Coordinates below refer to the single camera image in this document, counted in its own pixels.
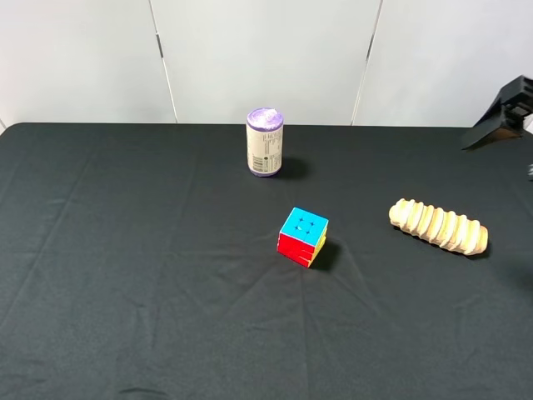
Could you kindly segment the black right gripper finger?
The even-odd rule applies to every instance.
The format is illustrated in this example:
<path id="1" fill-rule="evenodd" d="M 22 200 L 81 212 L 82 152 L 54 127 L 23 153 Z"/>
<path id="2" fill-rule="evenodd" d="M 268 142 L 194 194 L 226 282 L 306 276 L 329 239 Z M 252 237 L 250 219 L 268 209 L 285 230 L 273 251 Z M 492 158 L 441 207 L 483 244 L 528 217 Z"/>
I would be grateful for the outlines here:
<path id="1" fill-rule="evenodd" d="M 520 75 L 503 86 L 487 111 L 461 137 L 461 149 L 473 151 L 490 143 L 521 138 L 532 115 L 532 79 Z"/>
<path id="2" fill-rule="evenodd" d="M 533 181 L 533 165 L 529 165 L 527 168 L 527 177 L 529 181 Z"/>

